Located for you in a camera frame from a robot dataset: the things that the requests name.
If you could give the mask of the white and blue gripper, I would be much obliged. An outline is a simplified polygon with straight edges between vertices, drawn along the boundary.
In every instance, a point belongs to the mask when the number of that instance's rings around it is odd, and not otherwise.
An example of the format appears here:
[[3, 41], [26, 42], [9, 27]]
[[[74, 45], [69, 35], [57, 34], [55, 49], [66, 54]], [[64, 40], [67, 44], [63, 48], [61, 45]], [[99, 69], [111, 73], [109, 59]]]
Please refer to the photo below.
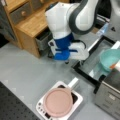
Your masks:
[[54, 60], [86, 60], [89, 57], [86, 44], [79, 39], [74, 39], [72, 35], [58, 40], [51, 39], [48, 45]]

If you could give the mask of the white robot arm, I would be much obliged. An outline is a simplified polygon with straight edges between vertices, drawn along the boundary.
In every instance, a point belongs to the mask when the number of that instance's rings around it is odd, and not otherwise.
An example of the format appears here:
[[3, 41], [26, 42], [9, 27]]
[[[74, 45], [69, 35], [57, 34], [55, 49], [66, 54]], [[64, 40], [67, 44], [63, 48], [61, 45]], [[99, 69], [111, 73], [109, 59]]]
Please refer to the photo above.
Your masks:
[[80, 3], [55, 2], [45, 10], [48, 27], [53, 35], [50, 46], [55, 60], [86, 60], [86, 44], [75, 40], [74, 34], [89, 33], [96, 21], [100, 0], [82, 0]]

